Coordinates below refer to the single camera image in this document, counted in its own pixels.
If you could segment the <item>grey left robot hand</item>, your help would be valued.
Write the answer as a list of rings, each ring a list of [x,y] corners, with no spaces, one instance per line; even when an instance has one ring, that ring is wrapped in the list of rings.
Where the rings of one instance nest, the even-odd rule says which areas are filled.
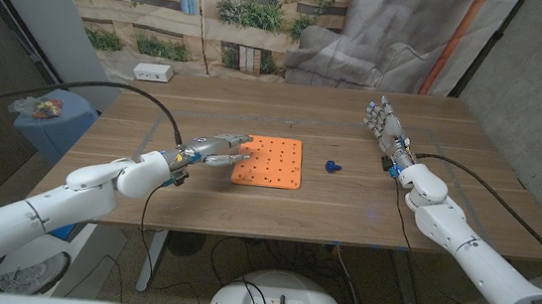
[[[250,143],[253,138],[246,134],[220,134],[211,137],[193,138],[189,143],[163,152],[163,157],[170,168],[170,178],[162,183],[180,186],[188,178],[187,167],[203,162],[208,166],[218,167],[233,165],[249,159],[248,154],[240,154],[239,147]]]

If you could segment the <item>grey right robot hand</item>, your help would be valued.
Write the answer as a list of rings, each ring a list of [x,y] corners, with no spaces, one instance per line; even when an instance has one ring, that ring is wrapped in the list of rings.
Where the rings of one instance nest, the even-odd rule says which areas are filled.
[[[365,109],[366,116],[362,123],[377,138],[383,152],[381,166],[392,178],[397,178],[407,167],[417,163],[410,148],[410,138],[395,115],[394,109],[385,95],[379,103],[370,102]]]

